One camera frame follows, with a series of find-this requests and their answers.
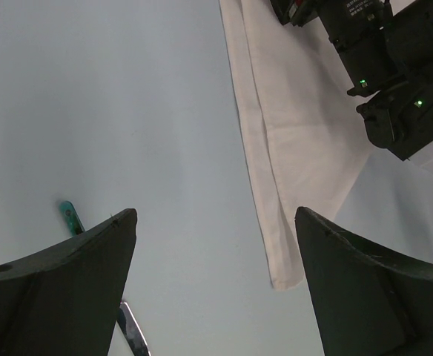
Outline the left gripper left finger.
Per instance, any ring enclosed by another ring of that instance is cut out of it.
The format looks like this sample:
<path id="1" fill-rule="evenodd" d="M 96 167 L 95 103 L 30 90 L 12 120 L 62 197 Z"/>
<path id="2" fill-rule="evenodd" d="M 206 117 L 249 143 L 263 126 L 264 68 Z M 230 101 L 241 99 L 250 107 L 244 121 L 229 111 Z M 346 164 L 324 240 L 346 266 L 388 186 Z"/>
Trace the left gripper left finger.
<path id="1" fill-rule="evenodd" d="M 106 355 L 136 245 L 137 212 L 0 265 L 0 355 Z"/>

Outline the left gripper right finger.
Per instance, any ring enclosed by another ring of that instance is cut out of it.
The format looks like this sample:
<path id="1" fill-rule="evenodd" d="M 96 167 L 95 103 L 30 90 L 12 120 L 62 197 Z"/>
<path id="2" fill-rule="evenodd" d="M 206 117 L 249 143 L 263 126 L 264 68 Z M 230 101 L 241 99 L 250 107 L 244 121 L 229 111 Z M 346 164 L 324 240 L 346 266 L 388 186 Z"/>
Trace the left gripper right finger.
<path id="1" fill-rule="evenodd" d="M 433 355 L 433 264 L 299 207 L 295 227 L 326 355 Z"/>

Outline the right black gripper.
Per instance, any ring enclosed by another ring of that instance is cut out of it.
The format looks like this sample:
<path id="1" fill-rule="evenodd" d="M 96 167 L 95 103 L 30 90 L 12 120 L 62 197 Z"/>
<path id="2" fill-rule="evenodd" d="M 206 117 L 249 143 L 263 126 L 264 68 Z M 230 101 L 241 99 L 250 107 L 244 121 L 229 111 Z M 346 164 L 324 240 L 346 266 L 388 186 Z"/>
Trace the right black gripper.
<path id="1" fill-rule="evenodd" d="M 319 18 L 353 87 L 368 140 L 407 160 L 433 142 L 433 1 L 273 1 L 283 25 Z"/>

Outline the white cloth napkin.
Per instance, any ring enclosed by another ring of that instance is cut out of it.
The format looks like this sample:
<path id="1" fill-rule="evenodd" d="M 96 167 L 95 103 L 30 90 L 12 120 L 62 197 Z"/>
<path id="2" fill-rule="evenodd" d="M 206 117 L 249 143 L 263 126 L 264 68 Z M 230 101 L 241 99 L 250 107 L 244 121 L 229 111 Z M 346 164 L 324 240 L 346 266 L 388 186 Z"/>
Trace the white cloth napkin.
<path id="1" fill-rule="evenodd" d="M 221 1 L 239 125 L 270 281 L 303 281 L 300 206 L 433 262 L 433 158 L 376 149 L 322 23 L 283 26 L 269 1 Z"/>

